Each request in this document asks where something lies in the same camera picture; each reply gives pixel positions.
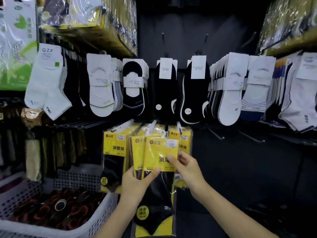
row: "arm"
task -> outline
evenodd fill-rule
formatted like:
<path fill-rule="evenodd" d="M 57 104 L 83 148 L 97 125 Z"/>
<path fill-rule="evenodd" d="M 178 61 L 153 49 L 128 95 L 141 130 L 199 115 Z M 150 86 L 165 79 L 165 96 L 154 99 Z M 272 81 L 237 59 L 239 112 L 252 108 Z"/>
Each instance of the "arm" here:
<path fill-rule="evenodd" d="M 122 190 L 119 204 L 94 238 L 120 238 L 122 236 L 132 220 L 146 189 L 151 181 L 158 176 L 160 171 L 160 168 L 156 168 L 143 180 L 137 180 L 133 176 L 133 167 L 131 167 L 122 176 Z"/>
<path fill-rule="evenodd" d="M 167 158 L 179 171 L 193 197 L 210 212 L 230 238 L 277 238 L 210 187 L 192 156 L 180 151 L 177 159 L 169 155 Z"/>

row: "plastic basket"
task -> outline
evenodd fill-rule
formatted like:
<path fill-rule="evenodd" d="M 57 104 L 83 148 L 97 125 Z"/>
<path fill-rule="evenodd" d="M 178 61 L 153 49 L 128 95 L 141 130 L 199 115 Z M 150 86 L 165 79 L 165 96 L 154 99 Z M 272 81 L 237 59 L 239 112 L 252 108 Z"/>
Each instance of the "plastic basket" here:
<path fill-rule="evenodd" d="M 118 196 L 108 193 L 87 223 L 71 231 L 40 227 L 6 220 L 19 204 L 37 193 L 48 193 L 69 187 L 73 190 L 84 187 L 91 191 L 100 190 L 99 175 L 102 170 L 97 165 L 72 167 L 69 171 L 58 170 L 57 179 L 33 182 L 24 179 L 16 187 L 0 194 L 0 237 L 1 238 L 87 238 L 93 237 L 117 206 Z"/>

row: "right hand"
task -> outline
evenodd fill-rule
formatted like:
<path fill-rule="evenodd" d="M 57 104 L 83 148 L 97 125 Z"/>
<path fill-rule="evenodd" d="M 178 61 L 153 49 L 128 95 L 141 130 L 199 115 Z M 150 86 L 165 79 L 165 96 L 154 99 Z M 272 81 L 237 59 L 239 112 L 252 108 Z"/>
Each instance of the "right hand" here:
<path fill-rule="evenodd" d="M 167 155 L 167 159 L 178 170 L 192 196 L 199 200 L 201 192 L 208 184 L 201 173 L 197 160 L 183 151 L 178 152 L 177 159 L 172 155 Z"/>

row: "left hand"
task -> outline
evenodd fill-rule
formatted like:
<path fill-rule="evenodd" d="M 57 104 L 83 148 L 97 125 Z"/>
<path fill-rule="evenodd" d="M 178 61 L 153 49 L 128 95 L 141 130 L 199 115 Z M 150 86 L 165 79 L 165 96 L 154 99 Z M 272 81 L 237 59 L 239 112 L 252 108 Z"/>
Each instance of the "left hand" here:
<path fill-rule="evenodd" d="M 119 204 L 127 205 L 136 210 L 149 184 L 159 175 L 160 171 L 161 168 L 156 168 L 143 180 L 138 180 L 133 176 L 133 167 L 131 167 L 122 176 L 121 198 Z"/>

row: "white basket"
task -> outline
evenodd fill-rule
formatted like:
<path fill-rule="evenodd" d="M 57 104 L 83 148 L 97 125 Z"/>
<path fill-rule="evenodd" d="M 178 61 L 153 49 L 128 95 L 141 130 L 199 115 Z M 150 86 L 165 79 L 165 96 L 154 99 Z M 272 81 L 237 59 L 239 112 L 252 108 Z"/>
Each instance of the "white basket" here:
<path fill-rule="evenodd" d="M 64 187 L 73 190 L 84 187 L 91 191 L 100 190 L 98 165 L 72 167 L 69 171 L 58 170 L 58 179 L 45 179 L 44 183 L 24 179 L 11 190 L 0 194 L 0 237 L 1 238 L 87 238 L 93 237 L 117 206 L 118 196 L 108 193 L 92 217 L 79 228 L 63 231 L 6 220 L 19 204 L 37 193 L 49 193 Z"/>

